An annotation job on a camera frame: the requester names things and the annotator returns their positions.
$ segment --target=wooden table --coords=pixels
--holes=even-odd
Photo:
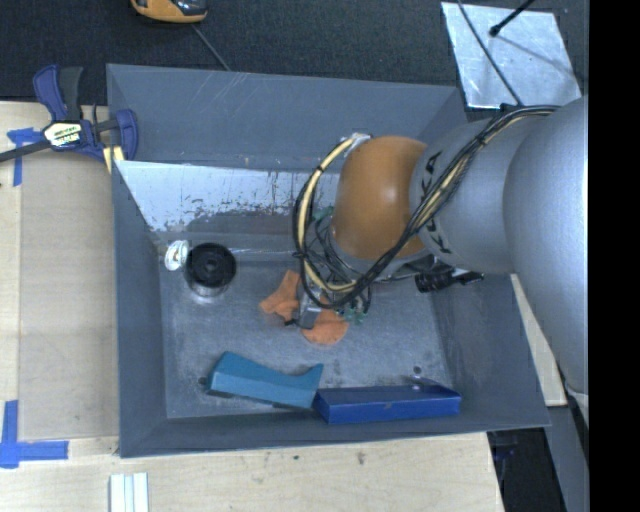
[[[12,147],[7,130],[47,121],[38,104],[0,102],[0,150]],[[0,164],[0,408],[18,397],[22,188],[36,179],[30,168],[64,166],[76,157],[43,152],[25,159],[22,187],[12,186],[13,164]],[[87,165],[99,170],[97,162]],[[525,324],[547,403],[562,404],[548,346],[535,321]],[[107,510],[109,476],[137,472],[148,473],[154,512],[504,510],[485,434],[126,460],[117,447],[116,436],[71,439],[69,460],[0,469],[0,511]]]

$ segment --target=black cable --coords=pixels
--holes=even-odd
[[[518,16],[520,16],[520,14],[535,1],[536,0],[527,0],[520,7],[518,7],[515,11],[513,11],[511,14],[509,14],[509,16],[507,16],[505,19],[503,19],[500,23],[498,23],[497,25],[494,25],[493,27],[491,27],[489,29],[489,35],[491,37],[496,37],[504,27],[506,27],[509,23],[511,23],[511,21],[514,18],[517,18]]]
[[[498,73],[498,77],[500,77],[500,80],[502,80],[502,83],[508,89],[509,94],[511,94],[511,96],[513,96],[513,99],[516,100],[516,104],[518,106],[524,106],[524,103],[522,103],[522,100],[520,99],[520,96],[518,96],[516,91],[513,90],[513,87],[511,87],[511,85],[507,81],[506,77],[502,74],[502,71],[500,71],[500,68],[498,67],[496,62],[493,60],[493,57],[491,57],[491,54],[489,53],[489,50],[487,49],[487,47],[482,42],[482,39],[480,39],[480,36],[478,35],[478,32],[476,31],[476,28],[473,26],[473,23],[471,23],[471,20],[469,19],[469,15],[467,14],[467,11],[465,10],[464,6],[462,5],[462,1],[461,0],[458,0],[458,7],[460,8],[460,12],[462,12],[462,16],[464,16],[464,19],[466,20],[467,25],[469,25],[469,28],[471,29],[471,32],[473,32],[473,35],[475,36],[476,40],[478,41],[478,44],[480,45],[480,48],[482,48],[482,51],[487,56],[487,59],[489,59],[489,62],[493,66],[493,69],[495,69],[496,73]]]
[[[202,39],[202,42],[207,46],[207,48],[209,48],[209,50],[211,51],[211,53],[213,53],[213,55],[215,56],[216,59],[218,59],[218,61],[220,62],[220,64],[222,64],[222,67],[226,70],[226,71],[231,71],[231,68],[227,65],[227,63],[224,61],[224,59],[220,56],[220,54],[216,51],[216,49],[213,47],[213,45],[208,41],[208,39],[204,36],[204,34],[202,33],[202,31],[196,27],[194,24],[191,24],[191,28],[195,31],[196,34],[198,34],[198,37],[200,39]]]
[[[420,231],[420,229],[422,229],[422,227],[427,222],[429,222],[429,220],[431,220],[441,210],[441,208],[448,202],[448,200],[452,197],[453,192],[457,189],[459,183],[461,182],[461,179],[464,176],[464,173],[466,172],[466,170],[467,170],[467,168],[468,168],[473,156],[485,145],[485,141],[486,141],[487,138],[489,138],[490,136],[496,135],[498,132],[500,132],[502,129],[504,129],[511,122],[513,122],[514,120],[516,120],[518,118],[531,116],[531,115],[549,115],[553,111],[555,111],[556,108],[557,108],[556,106],[547,106],[547,105],[522,107],[522,108],[520,108],[518,110],[507,112],[506,114],[500,114],[500,115],[496,116],[493,120],[491,120],[487,124],[487,126],[485,126],[480,131],[480,133],[478,135],[476,135],[469,143],[467,143],[458,152],[458,154],[449,163],[447,168],[444,170],[444,172],[442,173],[442,175],[440,176],[440,178],[436,182],[436,186],[432,189],[434,191],[438,189],[438,186],[446,179],[448,174],[450,172],[452,172],[452,170],[460,163],[460,161],[462,159],[464,159],[464,158],[467,158],[467,162],[466,162],[465,168],[458,175],[458,177],[457,177],[455,183],[453,184],[453,186],[450,187],[449,190],[447,190],[446,197],[441,201],[441,203],[431,213],[431,215],[429,215],[429,217],[424,219],[423,221],[418,222],[420,217],[421,217],[423,208],[426,207],[426,204],[431,199],[431,196],[428,196],[423,200],[423,202],[420,204],[420,206],[418,208],[416,208],[416,210],[413,212],[411,218],[409,219],[409,222],[407,223],[407,226],[406,226],[404,232],[400,236],[400,239],[398,240],[396,245],[394,245],[386,253],[384,253],[382,256],[380,256],[380,258],[378,258],[378,260],[369,268],[369,270],[367,270],[367,272],[362,274],[357,279],[356,284],[351,289],[351,291],[349,291],[347,294],[342,296],[340,299],[331,301],[329,304],[325,304],[323,302],[320,302],[320,300],[317,299],[315,297],[315,295],[313,295],[313,293],[309,289],[308,283],[306,282],[306,278],[305,278],[305,268],[304,268],[305,262],[313,269],[313,271],[317,275],[320,275],[320,272],[318,271],[318,269],[317,269],[316,265],[314,264],[314,262],[311,261],[308,258],[308,253],[306,251],[306,243],[305,243],[305,247],[301,247],[300,244],[298,243],[297,217],[298,217],[298,213],[299,213],[299,209],[300,209],[300,202],[302,200],[302,197],[305,195],[307,187],[309,186],[309,180],[307,180],[305,185],[302,187],[302,190],[300,191],[300,194],[296,198],[296,202],[294,204],[294,211],[293,211],[294,242],[295,242],[295,245],[296,245],[297,256],[300,257],[300,262],[301,262],[301,277],[302,277],[301,281],[302,281],[303,287],[304,287],[305,292],[307,293],[307,295],[309,295],[311,300],[315,304],[317,304],[319,307],[322,307],[322,308],[325,308],[325,309],[332,309],[332,308],[339,308],[339,307],[344,306],[344,305],[346,305],[348,303],[351,303],[354,300],[356,300],[357,298],[361,298],[362,299],[362,294],[367,290],[370,293],[370,286],[379,277],[379,275],[384,271],[384,269],[389,265],[389,263],[391,263],[391,261],[398,255],[398,253],[402,250],[402,248],[405,246],[405,244],[413,236],[416,236],[418,231]]]
[[[344,273],[344,269],[347,268],[347,269],[351,270],[352,272],[356,272],[356,271],[354,269],[352,269],[349,265],[347,265],[335,253],[335,251],[333,250],[333,247],[331,247],[331,242],[329,242],[329,225],[327,224],[323,228],[322,232],[320,231],[320,225],[322,223],[322,220],[324,220],[324,219],[320,219],[320,220],[317,220],[315,222],[316,238],[312,241],[312,245],[316,240],[318,241],[318,243],[322,247],[322,251],[324,253],[323,262],[325,263],[327,268],[329,268],[329,270],[331,270],[332,274],[335,274],[337,277],[339,277],[342,280],[343,283],[348,283],[349,282],[349,276],[347,276]]]

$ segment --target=blue clamp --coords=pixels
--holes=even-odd
[[[429,379],[414,385],[319,389],[313,408],[331,425],[450,416],[459,393]]]
[[[33,128],[22,128],[21,130],[9,130],[7,137],[13,142],[16,148],[21,148],[25,143],[40,142],[44,140],[42,133]],[[13,166],[13,186],[17,187],[22,184],[22,157],[16,158]]]
[[[70,144],[52,145],[51,149],[73,151],[104,163],[105,145],[100,142],[99,130],[96,130],[100,125],[94,126],[82,119],[82,112],[77,105],[77,88],[81,73],[82,68],[60,68],[57,64],[50,64],[33,77],[33,88],[38,101],[51,115],[51,124],[43,130],[43,134],[51,125],[59,122],[79,124],[81,126],[79,140]],[[119,110],[116,112],[116,120],[120,130],[120,146],[127,160],[132,160],[138,149],[138,126],[135,114],[129,109]]]
[[[18,401],[5,404],[0,468],[15,469],[23,460],[65,460],[68,447],[69,441],[18,442]]]
[[[285,375],[233,352],[225,352],[209,374],[207,389],[308,409],[323,368],[317,364],[302,375]]]

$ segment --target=gray bin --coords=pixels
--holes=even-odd
[[[455,88],[110,65],[108,90],[111,113],[131,108],[140,129],[139,162],[113,171],[123,457],[549,424],[508,276],[427,295],[412,281],[377,285],[365,323],[333,347],[258,310],[297,269],[288,208],[307,173],[355,131],[429,144],[466,122]],[[225,200],[212,193],[223,182]],[[274,183],[291,194],[259,193]],[[257,193],[234,203],[248,187]],[[229,289],[198,301],[162,264],[159,247],[175,239],[230,247]],[[313,412],[206,395],[198,380],[225,350],[287,373],[322,362],[322,387],[401,384],[420,366],[462,395],[461,412],[328,426]]]

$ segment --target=wooden board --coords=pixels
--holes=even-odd
[[[47,124],[48,113],[39,104],[22,104],[19,118],[5,114],[12,105],[1,108],[9,128]],[[99,115],[106,115],[104,107]],[[23,159],[20,189],[18,435],[24,440],[115,435],[110,176],[90,158],[43,151]]]
[[[136,460],[93,451],[75,441],[69,461],[0,470],[0,511],[104,511],[109,476],[137,472],[153,512],[504,510],[483,434]]]
[[[527,339],[531,346],[531,354],[534,364],[536,365],[538,378],[540,379],[544,401],[548,407],[567,405],[567,396],[564,393],[560,372],[558,371],[553,352],[549,347],[549,342],[540,329],[540,325],[524,295],[518,277],[515,275],[511,276],[511,281],[513,283],[513,289],[515,290],[518,306],[520,307],[520,313],[522,314],[522,322],[524,323],[524,328],[527,333]]]

